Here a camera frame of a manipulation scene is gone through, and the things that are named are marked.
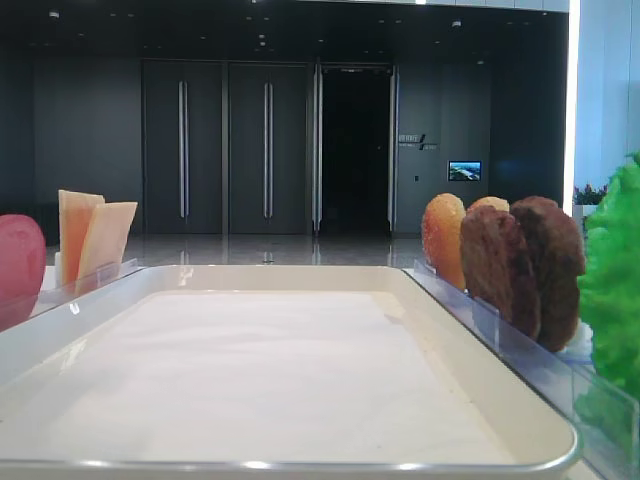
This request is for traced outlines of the clear rack with bread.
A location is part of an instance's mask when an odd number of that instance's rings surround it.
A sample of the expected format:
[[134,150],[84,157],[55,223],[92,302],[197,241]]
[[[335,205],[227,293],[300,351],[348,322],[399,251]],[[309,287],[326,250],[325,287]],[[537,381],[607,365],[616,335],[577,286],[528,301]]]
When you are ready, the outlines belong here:
[[441,278],[435,268],[424,260],[416,259],[414,261],[412,276],[427,292],[443,304],[468,306],[471,302],[465,292]]

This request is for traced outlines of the golden bread slice near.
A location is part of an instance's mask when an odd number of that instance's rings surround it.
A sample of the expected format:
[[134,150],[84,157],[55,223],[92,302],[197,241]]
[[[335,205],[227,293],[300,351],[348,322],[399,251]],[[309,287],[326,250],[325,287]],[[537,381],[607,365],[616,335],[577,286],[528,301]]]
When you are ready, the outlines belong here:
[[460,254],[460,228],[466,215],[462,200],[442,193],[426,206],[422,219],[422,243],[426,259],[436,273],[457,289],[465,289]]

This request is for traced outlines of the golden bread slice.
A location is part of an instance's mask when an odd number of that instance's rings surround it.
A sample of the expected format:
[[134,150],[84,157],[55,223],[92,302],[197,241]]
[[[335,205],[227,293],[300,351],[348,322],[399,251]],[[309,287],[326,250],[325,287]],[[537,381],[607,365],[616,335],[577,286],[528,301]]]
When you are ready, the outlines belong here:
[[484,206],[490,206],[495,208],[498,211],[504,211],[504,212],[509,212],[510,211],[510,205],[509,202],[505,199],[499,198],[499,197],[495,197],[495,196],[486,196],[486,197],[482,197],[478,200],[476,200],[475,202],[473,202],[467,209],[467,212],[471,212],[472,210],[479,208],[479,207],[484,207]]
[[426,206],[422,219],[422,243],[426,259],[436,273],[457,289],[465,289],[460,254],[460,228],[466,215],[462,200],[442,193]]

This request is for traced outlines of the brown meat patty near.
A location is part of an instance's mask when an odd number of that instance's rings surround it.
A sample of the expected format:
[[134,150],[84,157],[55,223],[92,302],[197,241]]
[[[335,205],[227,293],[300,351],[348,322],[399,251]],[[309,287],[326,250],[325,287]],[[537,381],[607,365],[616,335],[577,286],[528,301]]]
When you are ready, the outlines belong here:
[[460,229],[466,288],[529,338],[541,328],[540,295],[519,222],[491,205],[467,212]]

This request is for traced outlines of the brown meat patty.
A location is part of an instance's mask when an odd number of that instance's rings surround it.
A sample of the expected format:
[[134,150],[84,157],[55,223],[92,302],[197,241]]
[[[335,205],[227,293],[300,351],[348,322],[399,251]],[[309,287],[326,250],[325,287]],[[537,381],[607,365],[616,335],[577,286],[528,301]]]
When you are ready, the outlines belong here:
[[541,315],[537,341],[551,352],[561,351],[579,323],[578,278],[586,268],[582,236],[575,221],[548,198],[519,200],[510,213],[522,228],[536,276]]
[[529,338],[541,328],[540,295],[519,222],[491,205],[467,212],[460,229],[466,288]]

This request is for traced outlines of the golden bread slice far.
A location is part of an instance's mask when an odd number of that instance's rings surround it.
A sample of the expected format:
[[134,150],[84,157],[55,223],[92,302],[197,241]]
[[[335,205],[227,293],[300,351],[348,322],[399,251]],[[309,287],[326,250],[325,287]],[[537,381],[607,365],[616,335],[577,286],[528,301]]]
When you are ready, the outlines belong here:
[[499,197],[495,197],[495,196],[486,196],[486,197],[482,197],[478,200],[476,200],[475,202],[473,202],[467,209],[467,212],[471,212],[472,210],[479,208],[479,207],[484,207],[484,206],[490,206],[495,208],[498,211],[504,211],[504,212],[509,212],[510,211],[510,205],[509,202],[505,199],[499,198]]

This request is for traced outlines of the clear rack with cheese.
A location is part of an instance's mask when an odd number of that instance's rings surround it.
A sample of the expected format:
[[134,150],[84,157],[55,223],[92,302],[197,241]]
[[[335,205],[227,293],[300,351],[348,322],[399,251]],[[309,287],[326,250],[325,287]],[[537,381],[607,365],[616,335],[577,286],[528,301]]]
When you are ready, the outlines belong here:
[[36,316],[71,302],[81,295],[93,292],[141,269],[138,260],[132,259],[120,264],[101,266],[88,276],[79,278],[72,283],[63,284],[61,280],[61,255],[57,252],[54,257],[54,265],[47,265],[45,268],[43,283],[32,315]]

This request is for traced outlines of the orange cheese slice front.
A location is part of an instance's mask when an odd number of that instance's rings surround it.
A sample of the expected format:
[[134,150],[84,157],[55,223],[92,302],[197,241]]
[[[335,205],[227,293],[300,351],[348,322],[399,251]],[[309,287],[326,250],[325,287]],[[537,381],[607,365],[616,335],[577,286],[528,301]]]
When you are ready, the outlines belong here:
[[138,204],[113,202],[94,210],[80,257],[78,279],[108,264],[122,263]]

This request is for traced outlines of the orange cheese slice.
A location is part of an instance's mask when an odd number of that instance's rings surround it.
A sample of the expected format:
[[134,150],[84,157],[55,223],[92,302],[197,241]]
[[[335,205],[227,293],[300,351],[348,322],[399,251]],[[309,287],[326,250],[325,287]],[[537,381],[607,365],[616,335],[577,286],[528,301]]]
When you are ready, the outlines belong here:
[[78,279],[108,264],[122,263],[138,204],[113,202],[94,210],[80,257]]
[[61,284],[78,278],[80,257],[93,210],[105,203],[102,195],[58,191]]

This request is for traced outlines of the brown meat patty far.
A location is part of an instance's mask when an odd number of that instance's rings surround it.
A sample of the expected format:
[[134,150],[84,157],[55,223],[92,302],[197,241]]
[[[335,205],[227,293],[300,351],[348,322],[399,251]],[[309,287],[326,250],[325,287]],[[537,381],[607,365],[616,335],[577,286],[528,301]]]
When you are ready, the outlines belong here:
[[586,268],[582,236],[575,221],[548,198],[519,200],[510,213],[522,228],[536,276],[541,315],[537,341],[551,352],[561,351],[579,323],[578,278]]

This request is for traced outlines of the clear rack with patties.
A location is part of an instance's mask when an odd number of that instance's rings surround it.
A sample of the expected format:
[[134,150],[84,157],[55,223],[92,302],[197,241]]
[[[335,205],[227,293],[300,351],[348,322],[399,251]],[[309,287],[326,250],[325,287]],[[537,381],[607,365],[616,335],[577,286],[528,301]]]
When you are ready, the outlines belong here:
[[553,353],[506,322],[499,310],[486,301],[468,295],[474,326],[486,335],[492,348],[516,370],[536,381],[564,375],[570,369],[593,373],[591,327],[582,320],[568,345]]

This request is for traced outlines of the orange cheese slice back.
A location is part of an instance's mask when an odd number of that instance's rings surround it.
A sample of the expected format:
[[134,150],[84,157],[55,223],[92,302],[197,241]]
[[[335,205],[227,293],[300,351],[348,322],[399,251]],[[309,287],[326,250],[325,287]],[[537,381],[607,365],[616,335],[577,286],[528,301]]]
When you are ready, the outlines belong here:
[[80,257],[93,210],[105,203],[102,195],[58,191],[61,284],[78,278]]

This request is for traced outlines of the red tomato slice front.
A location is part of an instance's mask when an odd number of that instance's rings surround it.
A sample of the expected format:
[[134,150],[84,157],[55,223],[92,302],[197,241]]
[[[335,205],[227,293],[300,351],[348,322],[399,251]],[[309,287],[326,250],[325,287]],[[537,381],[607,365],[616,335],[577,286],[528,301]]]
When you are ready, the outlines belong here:
[[31,217],[1,216],[1,303],[35,297],[46,269],[46,244]]

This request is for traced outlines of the clear rack with tomato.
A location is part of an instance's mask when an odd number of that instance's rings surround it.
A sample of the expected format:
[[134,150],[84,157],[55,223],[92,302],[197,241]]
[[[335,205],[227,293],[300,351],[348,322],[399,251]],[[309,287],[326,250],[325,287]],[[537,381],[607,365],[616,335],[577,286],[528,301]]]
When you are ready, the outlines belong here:
[[38,294],[1,295],[0,331],[3,332],[27,321],[37,303]]

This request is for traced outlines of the green lettuce leaf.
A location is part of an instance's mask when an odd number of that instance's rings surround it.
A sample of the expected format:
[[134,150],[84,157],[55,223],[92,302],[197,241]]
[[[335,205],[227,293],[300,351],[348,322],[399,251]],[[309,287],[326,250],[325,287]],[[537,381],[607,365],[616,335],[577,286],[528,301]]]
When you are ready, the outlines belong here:
[[585,222],[579,309],[596,373],[639,403],[639,153],[627,158]]

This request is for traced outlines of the clear rack with lettuce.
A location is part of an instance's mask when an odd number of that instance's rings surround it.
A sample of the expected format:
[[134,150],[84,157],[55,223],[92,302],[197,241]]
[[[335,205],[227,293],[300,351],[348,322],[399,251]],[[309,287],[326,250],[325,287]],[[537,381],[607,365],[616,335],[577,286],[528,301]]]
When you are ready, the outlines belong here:
[[639,403],[599,376],[591,354],[567,348],[572,368],[572,418],[584,441],[584,458],[604,479],[639,477]]

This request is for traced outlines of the open glass door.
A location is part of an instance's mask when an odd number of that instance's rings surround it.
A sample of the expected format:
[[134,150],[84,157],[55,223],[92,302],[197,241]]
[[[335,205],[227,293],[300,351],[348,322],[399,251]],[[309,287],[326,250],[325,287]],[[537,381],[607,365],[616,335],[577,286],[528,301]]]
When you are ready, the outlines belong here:
[[315,234],[374,238],[392,234],[396,106],[394,66],[315,65]]

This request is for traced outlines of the dark double door middle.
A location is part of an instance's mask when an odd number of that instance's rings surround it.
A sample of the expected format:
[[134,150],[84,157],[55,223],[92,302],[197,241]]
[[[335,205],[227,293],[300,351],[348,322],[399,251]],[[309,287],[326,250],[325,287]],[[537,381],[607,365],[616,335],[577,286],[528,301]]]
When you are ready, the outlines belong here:
[[307,72],[302,65],[229,70],[232,234],[307,229]]

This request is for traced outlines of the dark double door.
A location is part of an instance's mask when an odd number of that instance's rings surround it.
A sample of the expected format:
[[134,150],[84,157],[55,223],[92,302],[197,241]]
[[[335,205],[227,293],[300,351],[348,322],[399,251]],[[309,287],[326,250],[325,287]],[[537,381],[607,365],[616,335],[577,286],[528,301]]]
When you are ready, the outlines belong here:
[[307,229],[307,72],[302,65],[229,70],[232,234]]
[[222,232],[222,67],[146,61],[145,227],[150,234]]

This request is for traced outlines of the white metal tray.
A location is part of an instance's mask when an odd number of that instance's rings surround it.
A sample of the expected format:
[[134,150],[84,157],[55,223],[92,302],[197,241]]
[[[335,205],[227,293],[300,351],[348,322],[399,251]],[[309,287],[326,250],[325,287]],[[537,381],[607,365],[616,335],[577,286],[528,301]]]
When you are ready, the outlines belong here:
[[1,336],[5,479],[559,479],[580,450],[389,267],[151,267]]

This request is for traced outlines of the dark double door left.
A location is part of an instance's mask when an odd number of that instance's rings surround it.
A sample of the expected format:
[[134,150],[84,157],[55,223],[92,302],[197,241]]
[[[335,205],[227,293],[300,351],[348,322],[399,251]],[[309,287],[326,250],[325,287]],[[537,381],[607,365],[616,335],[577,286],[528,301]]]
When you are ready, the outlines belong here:
[[222,232],[222,67],[146,61],[145,227],[150,234]]

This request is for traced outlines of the potted flowers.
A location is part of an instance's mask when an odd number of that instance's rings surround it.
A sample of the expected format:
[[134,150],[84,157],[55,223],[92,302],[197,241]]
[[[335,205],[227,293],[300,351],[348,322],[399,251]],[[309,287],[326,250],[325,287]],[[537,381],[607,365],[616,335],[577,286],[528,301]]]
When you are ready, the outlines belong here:
[[573,193],[575,205],[598,205],[608,193],[608,186],[593,187],[586,184],[584,187],[576,186]]

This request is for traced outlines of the small wall screen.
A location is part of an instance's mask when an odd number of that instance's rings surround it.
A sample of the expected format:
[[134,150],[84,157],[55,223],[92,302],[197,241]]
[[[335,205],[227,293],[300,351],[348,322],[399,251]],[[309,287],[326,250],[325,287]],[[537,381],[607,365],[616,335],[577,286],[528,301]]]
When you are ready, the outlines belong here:
[[463,182],[479,182],[482,176],[480,161],[449,161],[448,180]]

